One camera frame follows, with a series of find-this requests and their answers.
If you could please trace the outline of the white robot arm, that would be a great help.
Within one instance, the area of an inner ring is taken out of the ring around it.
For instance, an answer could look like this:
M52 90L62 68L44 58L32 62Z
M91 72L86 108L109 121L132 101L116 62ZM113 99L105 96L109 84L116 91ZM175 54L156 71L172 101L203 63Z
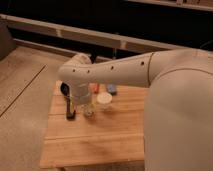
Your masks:
M77 54L58 71L76 105L90 83L147 87L145 171L213 171L213 52L175 49L93 64Z

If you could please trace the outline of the grey translucent gripper body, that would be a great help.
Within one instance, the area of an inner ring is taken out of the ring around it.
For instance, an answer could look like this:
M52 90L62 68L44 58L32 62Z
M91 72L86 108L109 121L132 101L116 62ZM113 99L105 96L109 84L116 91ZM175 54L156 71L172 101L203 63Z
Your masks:
M91 92L88 84L71 85L70 96L75 105L84 105L91 102Z

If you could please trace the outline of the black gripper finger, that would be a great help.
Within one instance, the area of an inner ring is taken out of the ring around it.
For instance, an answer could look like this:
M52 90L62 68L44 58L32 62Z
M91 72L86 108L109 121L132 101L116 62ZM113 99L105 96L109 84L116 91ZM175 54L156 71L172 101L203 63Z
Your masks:
M71 99L70 99L70 93L69 93L69 86L65 83L62 83L60 86L60 91L63 94L65 100L66 100L66 119L67 120L73 120L76 115L76 111L71 110Z

